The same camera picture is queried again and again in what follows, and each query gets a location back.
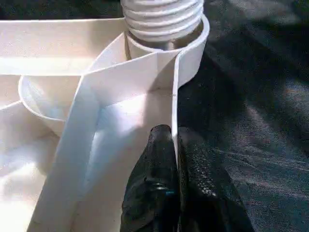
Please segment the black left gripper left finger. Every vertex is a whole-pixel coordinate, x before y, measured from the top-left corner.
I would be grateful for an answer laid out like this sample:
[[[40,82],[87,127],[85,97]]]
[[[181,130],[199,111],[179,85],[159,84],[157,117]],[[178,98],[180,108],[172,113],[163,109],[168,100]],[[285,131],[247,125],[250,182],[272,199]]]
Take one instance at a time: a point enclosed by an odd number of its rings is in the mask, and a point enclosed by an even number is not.
[[[128,179],[122,203],[122,232],[175,232],[180,213],[179,178],[171,128],[150,131]]]

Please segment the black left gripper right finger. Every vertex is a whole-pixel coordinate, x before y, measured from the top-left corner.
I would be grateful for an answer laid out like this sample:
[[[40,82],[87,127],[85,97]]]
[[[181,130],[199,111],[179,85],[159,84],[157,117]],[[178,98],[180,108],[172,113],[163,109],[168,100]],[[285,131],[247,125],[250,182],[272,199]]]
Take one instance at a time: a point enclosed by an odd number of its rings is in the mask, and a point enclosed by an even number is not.
[[[180,231],[252,232],[254,228],[218,154],[196,131],[178,129]]]

